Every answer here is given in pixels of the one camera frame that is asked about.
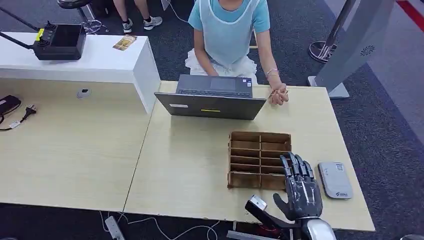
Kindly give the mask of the person's left hand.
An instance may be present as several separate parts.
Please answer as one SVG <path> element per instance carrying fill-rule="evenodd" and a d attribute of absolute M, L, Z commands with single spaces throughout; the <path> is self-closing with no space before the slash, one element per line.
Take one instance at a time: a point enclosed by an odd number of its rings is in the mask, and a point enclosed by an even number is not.
<path fill-rule="evenodd" d="M 273 105 L 283 105 L 289 101 L 289 95 L 287 90 L 287 85 L 285 83 L 276 83 L 271 84 L 271 93 L 268 97 L 268 100 Z"/>

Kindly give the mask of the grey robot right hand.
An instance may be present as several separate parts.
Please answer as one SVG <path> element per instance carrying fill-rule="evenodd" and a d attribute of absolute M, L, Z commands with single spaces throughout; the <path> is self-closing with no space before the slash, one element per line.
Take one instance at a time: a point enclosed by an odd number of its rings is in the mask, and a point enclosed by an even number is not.
<path fill-rule="evenodd" d="M 289 221 L 320 217 L 323 212 L 322 196 L 311 165 L 298 154 L 289 152 L 288 156 L 291 166 L 284 155 L 279 156 L 285 175 L 287 201 L 274 193 L 274 203 Z"/>

